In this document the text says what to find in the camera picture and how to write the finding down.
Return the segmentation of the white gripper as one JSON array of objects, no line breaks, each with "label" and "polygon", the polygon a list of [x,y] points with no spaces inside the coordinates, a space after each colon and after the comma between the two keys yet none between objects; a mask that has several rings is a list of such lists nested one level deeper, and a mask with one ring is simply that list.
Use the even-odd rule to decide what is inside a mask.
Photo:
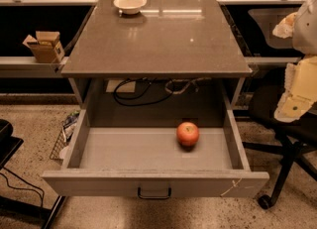
[{"label": "white gripper", "polygon": [[[306,0],[298,12],[283,18],[272,30],[278,38],[292,38],[293,47],[317,55],[317,0]],[[274,118],[290,123],[299,120],[317,102],[317,57],[306,57],[298,64],[288,63],[284,75],[284,92]]]}]

